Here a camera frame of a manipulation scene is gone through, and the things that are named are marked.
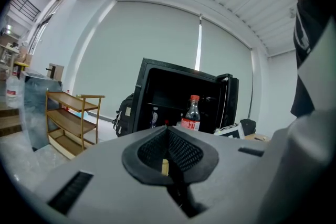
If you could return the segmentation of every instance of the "black shirt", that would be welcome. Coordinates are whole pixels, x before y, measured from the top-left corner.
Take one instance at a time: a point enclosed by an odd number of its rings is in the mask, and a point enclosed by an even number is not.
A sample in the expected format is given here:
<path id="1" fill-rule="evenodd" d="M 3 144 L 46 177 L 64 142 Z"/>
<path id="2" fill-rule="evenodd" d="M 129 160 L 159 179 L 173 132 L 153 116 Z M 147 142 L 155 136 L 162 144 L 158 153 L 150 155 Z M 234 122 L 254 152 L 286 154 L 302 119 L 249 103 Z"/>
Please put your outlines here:
<path id="1" fill-rule="evenodd" d="M 313 51 L 331 16 L 331 0 L 298 0 L 294 28 L 294 45 L 298 68 Z M 291 113 L 300 117 L 310 114 L 314 105 L 298 76 Z"/>

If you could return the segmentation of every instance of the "cabinet shelf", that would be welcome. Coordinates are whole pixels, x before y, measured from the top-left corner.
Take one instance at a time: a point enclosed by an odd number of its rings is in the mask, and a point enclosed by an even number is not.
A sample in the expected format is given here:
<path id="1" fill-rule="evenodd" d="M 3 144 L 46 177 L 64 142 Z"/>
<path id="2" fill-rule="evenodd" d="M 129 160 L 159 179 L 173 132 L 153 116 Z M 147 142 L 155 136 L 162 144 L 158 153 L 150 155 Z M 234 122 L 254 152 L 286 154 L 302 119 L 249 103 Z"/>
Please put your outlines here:
<path id="1" fill-rule="evenodd" d="M 48 117 L 61 129 L 81 137 L 80 118 L 65 109 L 47 111 Z M 83 120 L 83 134 L 96 128 L 94 123 Z"/>
<path id="2" fill-rule="evenodd" d="M 98 143 L 98 118 L 103 95 L 81 95 L 75 98 L 65 92 L 48 92 L 46 95 L 47 135 L 50 144 L 69 159 L 83 152 L 93 143 L 84 139 L 84 134 L 96 129 L 96 144 Z M 48 98 L 59 103 L 58 109 L 48 110 Z M 98 98 L 98 105 L 86 102 L 87 98 Z M 81 112 L 81 118 L 62 108 L 62 105 Z M 84 111 L 98 109 L 96 124 L 84 120 Z M 48 121 L 55 123 L 58 129 L 49 131 Z"/>
<path id="3" fill-rule="evenodd" d="M 83 101 L 73 97 L 72 95 L 67 94 L 66 92 L 48 92 L 48 96 L 51 99 L 65 105 L 76 112 L 82 111 Z M 98 106 L 95 104 L 91 104 L 89 102 L 85 102 L 84 111 L 98 109 Z"/>
<path id="4" fill-rule="evenodd" d="M 69 159 L 82 152 L 82 147 L 64 135 L 62 129 L 56 129 L 48 133 L 50 144 Z"/>

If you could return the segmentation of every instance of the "vent slot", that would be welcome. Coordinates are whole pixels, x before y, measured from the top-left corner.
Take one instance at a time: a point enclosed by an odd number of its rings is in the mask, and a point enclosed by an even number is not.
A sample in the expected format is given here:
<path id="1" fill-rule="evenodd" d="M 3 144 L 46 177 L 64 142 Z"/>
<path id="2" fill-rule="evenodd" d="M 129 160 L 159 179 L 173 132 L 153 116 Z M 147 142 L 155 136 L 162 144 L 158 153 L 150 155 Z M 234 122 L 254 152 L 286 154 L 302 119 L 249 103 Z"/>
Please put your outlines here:
<path id="1" fill-rule="evenodd" d="M 264 151 L 256 150 L 254 148 L 249 148 L 249 147 L 241 147 L 240 149 L 238 149 L 238 151 L 244 152 L 249 155 L 258 156 L 258 157 L 262 157 L 264 154 Z"/>
<path id="2" fill-rule="evenodd" d="M 78 172 L 69 183 L 48 203 L 55 210 L 66 215 L 77 198 L 89 184 L 93 175 Z"/>

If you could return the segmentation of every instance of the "water bottle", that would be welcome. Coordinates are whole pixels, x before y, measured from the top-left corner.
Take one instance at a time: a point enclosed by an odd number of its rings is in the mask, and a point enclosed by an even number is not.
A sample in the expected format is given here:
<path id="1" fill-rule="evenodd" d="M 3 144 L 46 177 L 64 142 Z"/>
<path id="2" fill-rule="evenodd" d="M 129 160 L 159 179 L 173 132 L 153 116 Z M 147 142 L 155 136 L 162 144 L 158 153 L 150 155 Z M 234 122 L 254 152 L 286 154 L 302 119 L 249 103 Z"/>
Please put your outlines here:
<path id="1" fill-rule="evenodd" d="M 17 109 L 20 105 L 19 86 L 20 86 L 20 81 L 17 78 L 17 76 L 11 75 L 6 80 L 6 105 L 13 109 Z"/>
<path id="2" fill-rule="evenodd" d="M 190 97 L 190 108 L 185 117 L 181 120 L 181 127 L 185 127 L 191 130 L 198 131 L 200 128 L 200 115 L 198 111 L 198 101 L 200 97 L 198 95 L 192 95 Z"/>
<path id="3" fill-rule="evenodd" d="M 157 117 L 157 108 L 153 108 L 150 128 L 155 128 L 156 127 L 157 120 L 158 120 L 158 117 Z"/>

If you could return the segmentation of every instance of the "staircase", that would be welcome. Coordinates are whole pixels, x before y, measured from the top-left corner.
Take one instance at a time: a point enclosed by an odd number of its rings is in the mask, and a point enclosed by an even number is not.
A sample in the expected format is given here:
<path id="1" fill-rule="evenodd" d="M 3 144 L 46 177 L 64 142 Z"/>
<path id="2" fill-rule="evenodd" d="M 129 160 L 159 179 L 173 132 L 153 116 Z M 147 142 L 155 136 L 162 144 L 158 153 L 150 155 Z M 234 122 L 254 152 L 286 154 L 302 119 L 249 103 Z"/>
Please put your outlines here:
<path id="1" fill-rule="evenodd" d="M 0 137 L 22 131 L 19 110 L 6 105 L 6 82 L 0 81 Z"/>

